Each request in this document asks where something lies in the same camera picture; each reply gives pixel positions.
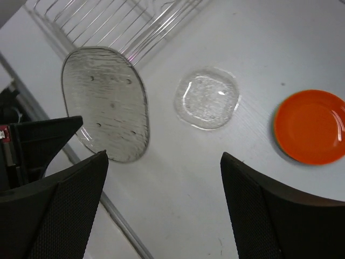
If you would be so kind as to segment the orange plate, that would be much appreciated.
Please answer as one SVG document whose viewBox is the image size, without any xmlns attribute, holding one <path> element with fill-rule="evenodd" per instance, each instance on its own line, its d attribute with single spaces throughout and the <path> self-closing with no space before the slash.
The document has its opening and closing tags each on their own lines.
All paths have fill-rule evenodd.
<svg viewBox="0 0 345 259">
<path fill-rule="evenodd" d="M 344 157 L 344 101 L 322 90 L 304 90 L 277 108 L 273 132 L 278 146 L 307 165 L 326 165 Z"/>
</svg>

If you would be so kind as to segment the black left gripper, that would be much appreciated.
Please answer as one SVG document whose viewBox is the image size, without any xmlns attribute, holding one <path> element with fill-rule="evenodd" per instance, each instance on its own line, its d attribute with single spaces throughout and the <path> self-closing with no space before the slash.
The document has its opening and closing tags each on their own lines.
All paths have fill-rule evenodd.
<svg viewBox="0 0 345 259">
<path fill-rule="evenodd" d="M 1 91 L 1 191 L 40 180 L 83 125 L 81 116 L 30 121 L 19 91 Z"/>
</svg>

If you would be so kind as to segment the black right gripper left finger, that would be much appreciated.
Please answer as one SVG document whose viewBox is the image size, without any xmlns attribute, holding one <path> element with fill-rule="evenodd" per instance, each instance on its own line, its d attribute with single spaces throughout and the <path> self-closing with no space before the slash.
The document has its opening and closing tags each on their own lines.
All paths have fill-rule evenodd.
<svg viewBox="0 0 345 259">
<path fill-rule="evenodd" d="M 102 151 L 1 192 L 1 258 L 83 258 L 108 164 Z"/>
</svg>

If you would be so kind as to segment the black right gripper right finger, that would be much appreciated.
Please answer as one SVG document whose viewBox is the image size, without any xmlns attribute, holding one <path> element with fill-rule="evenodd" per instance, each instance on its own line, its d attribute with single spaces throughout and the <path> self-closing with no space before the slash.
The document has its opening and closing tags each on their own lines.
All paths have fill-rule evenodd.
<svg viewBox="0 0 345 259">
<path fill-rule="evenodd" d="M 344 202 L 308 194 L 225 152 L 222 182 L 239 258 L 344 258 Z"/>
</svg>

